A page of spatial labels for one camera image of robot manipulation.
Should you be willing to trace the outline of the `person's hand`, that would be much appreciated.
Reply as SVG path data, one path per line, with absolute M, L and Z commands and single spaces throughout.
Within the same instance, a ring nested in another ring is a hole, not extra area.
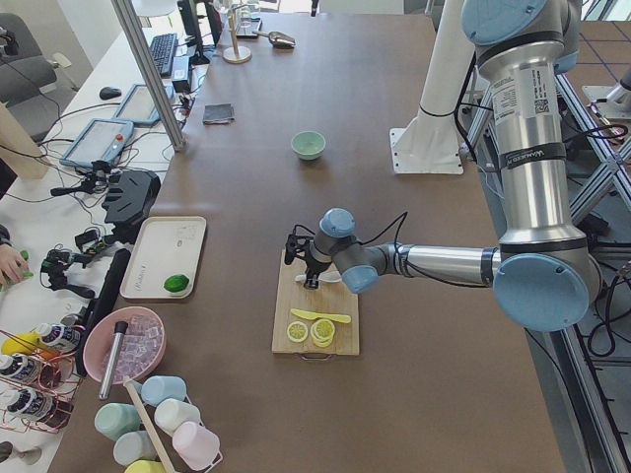
M 21 253 L 8 244 L 0 246 L 0 267 L 0 281 L 4 288 L 9 283 L 21 283 L 25 279 L 24 273 L 30 271 L 29 264 Z

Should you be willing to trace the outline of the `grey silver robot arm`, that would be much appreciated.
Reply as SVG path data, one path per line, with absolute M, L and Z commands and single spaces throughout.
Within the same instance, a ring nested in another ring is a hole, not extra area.
M 457 50 L 460 72 L 488 82 L 497 133 L 507 228 L 495 247 L 371 246 L 352 214 L 328 210 L 303 245 L 305 287 L 335 267 L 354 294 L 396 274 L 461 287 L 489 287 L 501 310 L 535 331 L 565 329 L 586 314 L 601 274 L 586 235 L 572 222 L 556 78 L 579 55 L 577 1 L 449 1 L 432 63 Z

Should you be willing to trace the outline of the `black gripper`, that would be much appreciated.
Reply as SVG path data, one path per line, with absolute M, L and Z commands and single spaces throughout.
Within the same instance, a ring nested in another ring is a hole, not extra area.
M 316 250 L 307 249 L 304 260 L 307 265 L 305 287 L 317 289 L 319 285 L 317 278 L 320 273 L 329 268 L 329 257 Z

